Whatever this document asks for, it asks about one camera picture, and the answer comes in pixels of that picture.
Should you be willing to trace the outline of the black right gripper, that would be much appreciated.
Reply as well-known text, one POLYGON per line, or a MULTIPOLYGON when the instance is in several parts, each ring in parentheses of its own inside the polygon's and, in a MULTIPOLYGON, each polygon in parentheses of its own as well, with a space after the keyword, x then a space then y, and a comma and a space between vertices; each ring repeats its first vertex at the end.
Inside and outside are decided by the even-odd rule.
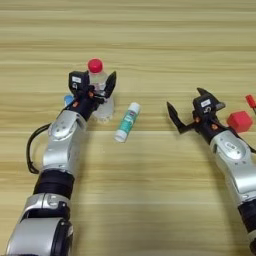
MULTIPOLYGON (((200 94, 198 97, 198 102, 201 108, 206 109, 210 107, 212 110, 221 110, 225 107, 224 102, 220 102, 207 90, 198 88, 197 91, 200 94)), ((185 125, 179 119, 178 113, 171 103, 167 103, 167 109, 170 119, 173 121, 180 134, 195 128, 195 131, 199 133, 208 144, 210 144, 211 140, 223 131, 215 112, 199 115, 196 111, 193 111, 195 123, 192 122, 189 125, 185 125)))

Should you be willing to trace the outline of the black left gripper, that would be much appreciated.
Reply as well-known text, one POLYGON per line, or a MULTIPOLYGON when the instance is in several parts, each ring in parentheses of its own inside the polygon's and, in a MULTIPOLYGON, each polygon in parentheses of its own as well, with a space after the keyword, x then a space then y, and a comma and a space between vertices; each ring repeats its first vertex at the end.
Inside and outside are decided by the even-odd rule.
POLYGON ((94 87, 88 87, 80 91, 69 109, 80 114, 85 121, 88 121, 92 113, 105 102, 105 97, 109 98, 112 95, 116 86, 116 79, 116 72, 112 72, 105 82, 104 91, 96 90, 94 87))

